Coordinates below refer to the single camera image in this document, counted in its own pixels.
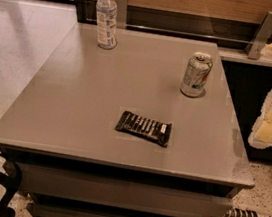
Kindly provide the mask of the striped black white cylinder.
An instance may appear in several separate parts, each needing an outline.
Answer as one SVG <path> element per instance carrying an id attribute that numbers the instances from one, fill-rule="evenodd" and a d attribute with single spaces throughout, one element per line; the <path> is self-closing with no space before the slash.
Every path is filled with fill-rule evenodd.
<path id="1" fill-rule="evenodd" d="M 225 213 L 225 217 L 272 217 L 272 215 L 265 215 L 262 213 L 258 213 L 257 211 L 244 210 L 244 209 L 229 209 Z"/>

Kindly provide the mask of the metal bracket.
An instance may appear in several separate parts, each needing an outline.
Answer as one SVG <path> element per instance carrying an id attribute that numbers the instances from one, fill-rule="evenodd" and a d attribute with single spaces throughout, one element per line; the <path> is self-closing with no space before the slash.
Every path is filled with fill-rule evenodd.
<path id="1" fill-rule="evenodd" d="M 115 0 L 117 2 L 117 27 L 125 29 L 127 25 L 128 0 Z"/>
<path id="2" fill-rule="evenodd" d="M 268 38 L 272 35 L 272 11 L 266 13 L 264 20 L 256 31 L 252 41 L 244 49 L 248 59 L 258 60 L 261 56 L 261 50 L 265 46 Z"/>

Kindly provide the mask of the upper grey drawer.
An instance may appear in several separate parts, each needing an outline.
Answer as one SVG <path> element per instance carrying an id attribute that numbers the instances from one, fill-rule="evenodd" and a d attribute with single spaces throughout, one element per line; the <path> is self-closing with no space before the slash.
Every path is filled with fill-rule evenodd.
<path id="1" fill-rule="evenodd" d="M 22 191 L 171 217 L 222 217 L 228 198 L 24 164 Z"/>

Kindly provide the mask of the white green soda can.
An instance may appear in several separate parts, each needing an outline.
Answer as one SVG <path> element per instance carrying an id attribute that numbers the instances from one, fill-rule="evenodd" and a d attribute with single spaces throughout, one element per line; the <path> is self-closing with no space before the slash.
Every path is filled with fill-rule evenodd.
<path id="1" fill-rule="evenodd" d="M 188 60 L 184 72 L 181 92 L 188 97 L 198 97 L 203 93 L 207 78 L 213 67 L 212 57 L 205 52 L 196 52 Z"/>

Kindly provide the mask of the black rxbar chocolate wrapper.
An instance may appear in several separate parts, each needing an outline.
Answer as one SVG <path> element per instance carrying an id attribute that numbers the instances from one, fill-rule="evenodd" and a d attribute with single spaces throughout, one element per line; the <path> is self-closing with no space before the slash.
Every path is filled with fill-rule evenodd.
<path id="1" fill-rule="evenodd" d="M 124 111 L 115 129 L 166 148 L 171 136 L 172 125 Z"/>

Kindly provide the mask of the clear plastic water bottle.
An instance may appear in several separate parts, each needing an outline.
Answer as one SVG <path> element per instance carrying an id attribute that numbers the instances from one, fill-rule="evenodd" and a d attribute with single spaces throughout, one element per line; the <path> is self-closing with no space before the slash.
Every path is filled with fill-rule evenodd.
<path id="1" fill-rule="evenodd" d="M 96 2 L 97 42 L 100 48 L 113 49 L 117 45 L 117 3 L 115 0 Z"/>

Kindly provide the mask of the left metal bracket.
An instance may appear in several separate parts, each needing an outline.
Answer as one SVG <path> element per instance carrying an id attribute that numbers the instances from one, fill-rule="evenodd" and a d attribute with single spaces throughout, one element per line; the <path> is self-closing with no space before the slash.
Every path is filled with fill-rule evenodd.
<path id="1" fill-rule="evenodd" d="M 117 2 L 117 27 L 125 29 L 127 25 L 128 0 L 115 0 Z"/>

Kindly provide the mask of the right metal bracket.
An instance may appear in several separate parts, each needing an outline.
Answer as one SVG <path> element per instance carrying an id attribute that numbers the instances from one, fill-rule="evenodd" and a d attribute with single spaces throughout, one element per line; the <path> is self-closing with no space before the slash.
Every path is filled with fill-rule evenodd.
<path id="1" fill-rule="evenodd" d="M 268 38 L 272 35 L 272 11 L 266 13 L 264 20 L 256 31 L 252 41 L 244 49 L 248 59 L 258 60 L 261 56 L 261 50 L 265 46 Z"/>

